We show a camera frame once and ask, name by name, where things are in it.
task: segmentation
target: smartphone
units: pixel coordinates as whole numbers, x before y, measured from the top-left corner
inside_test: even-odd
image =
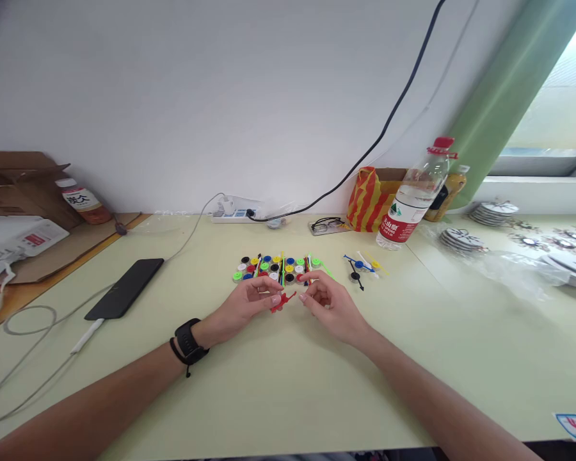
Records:
[[[122,275],[115,285],[92,307],[85,320],[115,319],[122,317],[143,291],[164,259],[139,259]]]

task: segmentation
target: red cap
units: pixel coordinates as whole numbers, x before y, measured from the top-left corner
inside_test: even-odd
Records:
[[[450,149],[450,146],[452,144],[454,144],[454,138],[441,136],[435,140],[433,147],[440,147],[441,149]]]

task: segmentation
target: forearm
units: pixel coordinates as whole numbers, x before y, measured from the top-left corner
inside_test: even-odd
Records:
[[[374,330],[358,346],[452,461],[540,460],[519,440]]]
[[[96,459],[184,371],[165,343],[7,435],[0,460]]]

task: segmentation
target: hand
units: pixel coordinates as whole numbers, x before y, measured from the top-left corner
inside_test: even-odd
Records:
[[[283,289],[267,276],[239,282],[215,312],[192,326],[194,339],[203,349],[228,341],[245,328],[256,314],[277,306],[281,299],[279,293]]]
[[[305,280],[317,279],[299,295],[305,307],[339,341],[358,348],[374,330],[360,314],[346,288],[322,271],[308,272],[303,277]]]

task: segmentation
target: red plastic toy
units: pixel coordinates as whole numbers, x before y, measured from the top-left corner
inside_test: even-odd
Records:
[[[294,295],[296,295],[296,291],[292,294],[292,296],[290,296],[290,298],[292,298]],[[286,296],[285,293],[282,293],[282,300],[277,306],[271,309],[271,314],[274,314],[277,311],[281,311],[283,309],[282,306],[284,306],[284,304],[286,304],[290,300],[290,298]]]

